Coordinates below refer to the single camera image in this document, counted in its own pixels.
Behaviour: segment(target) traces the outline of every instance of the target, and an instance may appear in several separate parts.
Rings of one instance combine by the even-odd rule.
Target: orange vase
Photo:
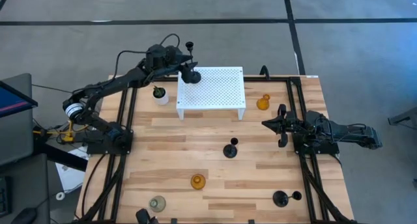
[[[269,99],[270,99],[269,94],[264,94],[262,98],[256,101],[256,106],[260,110],[267,110],[269,108]]]

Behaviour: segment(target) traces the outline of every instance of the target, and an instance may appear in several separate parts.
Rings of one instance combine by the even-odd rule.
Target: wooden table
[[[302,76],[301,80],[307,110],[327,116],[319,79]],[[278,148],[280,136],[261,125],[262,120],[276,116],[279,104],[286,104],[289,109],[284,82],[245,82],[247,106],[242,121],[233,110],[186,111],[181,121],[175,109],[177,83],[163,82],[157,86],[167,89],[167,105],[154,103],[153,86],[137,92],[132,125],[134,144],[127,157],[117,223],[137,223],[135,213],[140,208],[147,208],[160,223],[169,223],[171,218],[177,218],[179,223],[247,223],[249,219],[256,223],[309,223],[300,162],[291,135],[288,145]],[[295,87],[293,92],[301,116]],[[271,96],[270,108],[258,110],[256,101],[266,93]],[[116,119],[120,98],[121,93],[104,98],[100,112],[103,119]],[[125,118],[128,106],[126,103]],[[228,159],[222,150],[232,137],[239,140],[238,154]],[[90,158],[84,184],[99,157]],[[329,155],[317,157],[325,192],[342,214],[352,219],[339,163]],[[86,209],[102,192],[108,158],[103,159],[91,180]],[[194,190],[190,185],[192,175],[197,173],[207,179],[202,190]],[[291,199],[286,207],[278,208],[272,201],[272,194],[277,190],[288,195],[297,190],[303,198]],[[321,219],[319,200],[312,191],[316,215]],[[167,201],[165,210],[157,214],[149,209],[149,201],[156,195],[162,195]],[[111,193],[107,218],[112,202]]]

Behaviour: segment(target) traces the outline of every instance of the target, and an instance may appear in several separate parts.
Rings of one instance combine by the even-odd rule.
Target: keyboard
[[[12,197],[9,176],[0,176],[0,217],[12,212]]]

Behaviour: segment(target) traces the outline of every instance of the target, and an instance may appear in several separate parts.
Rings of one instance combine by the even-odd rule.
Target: table leg
[[[184,110],[183,109],[177,109],[178,116],[180,117],[180,120],[184,120]]]
[[[87,168],[87,160],[75,156],[71,153],[64,152],[46,143],[37,145],[35,148],[35,154],[45,153],[48,160],[54,161],[79,171],[84,171]]]
[[[243,114],[245,114],[245,109],[237,109],[237,115],[239,120],[243,119]]]

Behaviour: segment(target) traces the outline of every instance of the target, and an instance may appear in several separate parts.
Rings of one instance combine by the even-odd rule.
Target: pegboard
[[[197,84],[178,78],[177,109],[246,109],[242,67],[196,67]]]

